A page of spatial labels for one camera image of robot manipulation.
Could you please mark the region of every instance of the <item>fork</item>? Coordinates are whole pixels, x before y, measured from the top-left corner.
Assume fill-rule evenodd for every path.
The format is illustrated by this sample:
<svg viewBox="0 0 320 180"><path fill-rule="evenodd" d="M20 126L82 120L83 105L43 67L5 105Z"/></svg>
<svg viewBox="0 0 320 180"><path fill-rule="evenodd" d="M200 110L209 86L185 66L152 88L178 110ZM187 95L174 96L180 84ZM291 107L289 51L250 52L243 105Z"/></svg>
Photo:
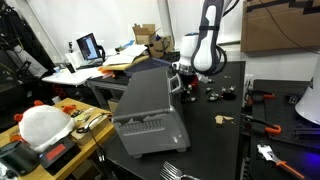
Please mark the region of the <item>fork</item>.
<svg viewBox="0 0 320 180"><path fill-rule="evenodd" d="M165 180L181 180L182 178L188 178L192 180L200 180L190 175L183 175L180 169L177 169L167 161L164 162L162 171L160 173L161 177Z"/></svg>

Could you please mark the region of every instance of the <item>wooden table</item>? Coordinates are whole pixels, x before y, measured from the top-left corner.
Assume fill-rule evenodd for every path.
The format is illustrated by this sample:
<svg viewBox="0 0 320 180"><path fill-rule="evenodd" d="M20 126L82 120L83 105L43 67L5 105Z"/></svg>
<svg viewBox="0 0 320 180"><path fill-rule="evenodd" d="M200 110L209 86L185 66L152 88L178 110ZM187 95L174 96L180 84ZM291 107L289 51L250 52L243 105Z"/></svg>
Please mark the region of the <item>wooden table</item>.
<svg viewBox="0 0 320 180"><path fill-rule="evenodd" d="M66 98L63 101L57 103L54 105L54 107L61 108L61 106L66 105L76 105L78 109L88 109L92 106L88 104L81 103L79 101L75 101L73 99ZM101 112L107 111L97 108L95 109L94 113L92 114L91 118L94 118L97 116L97 114ZM3 146L7 143L9 143L9 136L11 133L18 130L18 126L14 126L7 131L0 134L0 146ZM101 132L99 132L95 139L99 144L102 144L105 142L113 133L114 133L114 127L112 123L109 123ZM85 159L87 159L93 152L95 152L96 145L91 139L86 145L79 146L81 151L80 153L75 156L68 164L66 164L57 174L54 176L50 175L41 165L39 165L34 171L27 174L26 176L19 177L21 180L51 180L51 179L65 179L69 174L71 174Z"/></svg>

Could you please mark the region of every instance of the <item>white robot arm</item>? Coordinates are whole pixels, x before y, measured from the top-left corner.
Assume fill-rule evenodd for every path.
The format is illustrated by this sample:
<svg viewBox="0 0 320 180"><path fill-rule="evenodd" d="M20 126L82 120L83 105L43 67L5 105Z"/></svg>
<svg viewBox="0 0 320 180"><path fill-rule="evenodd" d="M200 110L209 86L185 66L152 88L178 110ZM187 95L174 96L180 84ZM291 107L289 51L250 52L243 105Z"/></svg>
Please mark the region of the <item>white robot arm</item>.
<svg viewBox="0 0 320 180"><path fill-rule="evenodd" d="M205 0L202 9L199 33L189 33L182 39L180 59L172 64L181 75L198 75L200 81L208 82L205 76L215 73L224 51L216 45L222 17L231 0Z"/></svg>

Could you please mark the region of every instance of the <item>silver tool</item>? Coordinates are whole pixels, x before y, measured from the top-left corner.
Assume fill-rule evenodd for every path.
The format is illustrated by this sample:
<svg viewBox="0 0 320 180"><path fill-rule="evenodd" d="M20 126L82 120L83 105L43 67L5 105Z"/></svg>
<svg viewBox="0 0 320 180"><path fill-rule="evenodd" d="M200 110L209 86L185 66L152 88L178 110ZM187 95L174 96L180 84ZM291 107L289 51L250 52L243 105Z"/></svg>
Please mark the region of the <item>silver tool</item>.
<svg viewBox="0 0 320 180"><path fill-rule="evenodd" d="M177 169L167 161L164 162L160 175L165 180L181 180L182 178L187 178L191 180L200 180L193 176L182 174L182 171L180 169Z"/></svg>
<svg viewBox="0 0 320 180"><path fill-rule="evenodd" d="M263 155L263 157L267 160L267 161L273 161L276 163L277 167L282 168L283 170L287 171L288 173L290 173L291 175L293 175L294 177L296 177L297 179L305 179L305 177L300 174L298 171L296 171L295 169L293 169L292 167L290 167L289 165L287 165L287 162L280 160L272 151L271 147L268 145L262 145L262 144L258 144L258 151L259 153L261 153Z"/></svg>

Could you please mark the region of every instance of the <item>monitor screen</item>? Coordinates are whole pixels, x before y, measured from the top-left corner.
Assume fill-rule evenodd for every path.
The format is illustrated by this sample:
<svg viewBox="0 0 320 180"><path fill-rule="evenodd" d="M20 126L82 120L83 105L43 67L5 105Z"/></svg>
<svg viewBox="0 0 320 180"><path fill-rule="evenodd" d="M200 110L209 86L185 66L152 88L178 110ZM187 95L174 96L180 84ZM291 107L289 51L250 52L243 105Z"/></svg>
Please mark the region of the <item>monitor screen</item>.
<svg viewBox="0 0 320 180"><path fill-rule="evenodd" d="M84 60L95 60L101 58L96 39L93 33L90 33L77 40L78 46Z"/></svg>

